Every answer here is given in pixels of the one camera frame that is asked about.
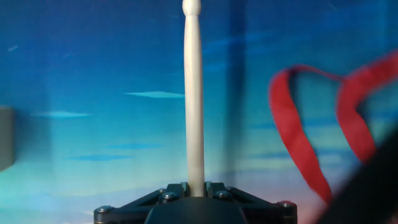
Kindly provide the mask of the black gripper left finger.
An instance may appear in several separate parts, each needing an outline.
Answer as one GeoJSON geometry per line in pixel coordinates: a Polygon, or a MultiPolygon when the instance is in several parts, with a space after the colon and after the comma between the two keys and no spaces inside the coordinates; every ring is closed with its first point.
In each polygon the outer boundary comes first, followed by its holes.
{"type": "Polygon", "coordinates": [[[144,224],[149,212],[158,205],[188,196],[188,184],[169,184],[122,207],[103,205],[94,210],[94,224],[144,224]]]}

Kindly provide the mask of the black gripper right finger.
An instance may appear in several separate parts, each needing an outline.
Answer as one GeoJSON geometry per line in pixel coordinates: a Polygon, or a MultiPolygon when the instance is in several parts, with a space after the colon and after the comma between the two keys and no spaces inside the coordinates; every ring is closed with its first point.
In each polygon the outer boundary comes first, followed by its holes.
{"type": "Polygon", "coordinates": [[[297,205],[290,201],[271,203],[222,182],[205,182],[206,196],[237,205],[249,224],[297,224],[297,205]]]}

